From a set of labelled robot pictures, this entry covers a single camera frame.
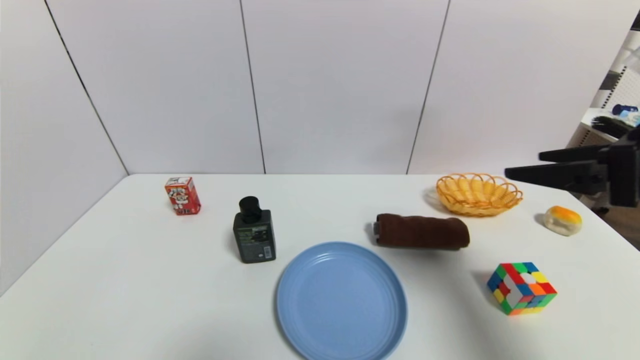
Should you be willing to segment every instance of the black bottle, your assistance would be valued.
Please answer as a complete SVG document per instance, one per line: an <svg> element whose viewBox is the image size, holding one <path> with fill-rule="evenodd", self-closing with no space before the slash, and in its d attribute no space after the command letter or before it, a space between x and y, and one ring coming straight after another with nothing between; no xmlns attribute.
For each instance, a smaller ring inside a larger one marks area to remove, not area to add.
<svg viewBox="0 0 640 360"><path fill-rule="evenodd" d="M234 236L243 263L262 263L276 259L271 211L260 209L255 196L240 200L240 212L234 220Z"/></svg>

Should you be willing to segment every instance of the brown towel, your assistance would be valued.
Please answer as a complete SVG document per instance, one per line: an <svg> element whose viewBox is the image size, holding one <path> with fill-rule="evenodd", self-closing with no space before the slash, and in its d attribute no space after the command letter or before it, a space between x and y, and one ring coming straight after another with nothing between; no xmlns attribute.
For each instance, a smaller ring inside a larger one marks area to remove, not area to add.
<svg viewBox="0 0 640 360"><path fill-rule="evenodd" d="M401 217L380 214L378 244L458 250L469 245L469 230L458 218Z"/></svg>

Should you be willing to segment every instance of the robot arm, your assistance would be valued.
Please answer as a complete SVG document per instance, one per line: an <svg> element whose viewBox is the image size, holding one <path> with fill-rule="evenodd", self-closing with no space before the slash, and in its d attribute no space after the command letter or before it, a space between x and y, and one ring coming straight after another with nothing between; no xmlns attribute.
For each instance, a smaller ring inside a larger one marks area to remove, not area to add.
<svg viewBox="0 0 640 360"><path fill-rule="evenodd" d="M613 206L634 208L640 197L640 127L611 145L545 151L554 164L504 169L512 180L595 195L609 191Z"/></svg>

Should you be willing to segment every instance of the yellow basket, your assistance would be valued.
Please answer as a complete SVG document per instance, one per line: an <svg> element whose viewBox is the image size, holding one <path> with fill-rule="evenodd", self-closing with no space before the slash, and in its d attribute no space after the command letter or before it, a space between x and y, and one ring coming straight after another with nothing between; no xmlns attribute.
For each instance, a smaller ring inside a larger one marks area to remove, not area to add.
<svg viewBox="0 0 640 360"><path fill-rule="evenodd" d="M493 217L522 201L522 192L506 179L489 174L450 174L441 177L436 190L452 213L470 217Z"/></svg>

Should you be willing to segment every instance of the plate rim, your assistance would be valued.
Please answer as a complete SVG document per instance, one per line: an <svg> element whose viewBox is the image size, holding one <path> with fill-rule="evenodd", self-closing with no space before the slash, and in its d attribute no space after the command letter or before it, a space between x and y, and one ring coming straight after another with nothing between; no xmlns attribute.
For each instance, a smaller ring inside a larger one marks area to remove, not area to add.
<svg viewBox="0 0 640 360"><path fill-rule="evenodd" d="M313 357L302 351L302 349L300 349L300 347L298 347L298 344L296 344L295 342L293 342L291 340L291 335L287 332L287 328L285 326L283 326L283 321L282 321L282 312L280 310L280 298L282 296L281 292L282 292L282 281L283 279L285 279L285 277L287 276L287 274L289 274L292 270L291 267L292 265L298 261L302 255L304 255L304 253L306 252L311 252L313 249L320 247L320 246L326 246L329 244L342 244L342 245L349 245L349 246L353 246L356 249L362 249L365 250L366 252L370 253L371 255L373 255L375 258L377 258L379 261L381 261L382 264L384 264L388 269L390 274L395 278L398 286L399 286L399 293L402 297L402 303L404 305L404 319L402 319L402 325L401 330L400 330L400 336L398 338L398 341L389 348L389 350L387 351L386 354L383 354L382 357L378 358L377 360L384 360L386 358L388 358L391 354L393 354L396 349L398 348L398 346L400 345L400 343L402 342L403 338L404 338L404 333L406 331L406 326L408 323L408 319L409 319L409 305L407 302L407 298L406 298L406 293L404 292L404 286L402 285L402 282L400 281L400 278L398 277L398 275L396 274L396 272L394 271L394 269L378 254L376 254L375 252L373 252L372 250L367 249L364 246L358 245L356 243L350 243L347 241L326 241L324 243L318 243L315 244L311 247L306 248L305 250L301 251L298 255L296 255L293 259L291 259L291 261L289 262L289 264L287 264L287 266L285 267L284 271L282 272L281 276L280 276L280 280L278 281L278 287L276 289L276 312L277 312L277 317L278 317L278 323L280 326L280 329L282 330L282 332L284 333L285 337L287 338L287 341L289 342L289 344L291 344L297 351L299 354L301 354L305 359L311 360L313 359Z"/></svg>

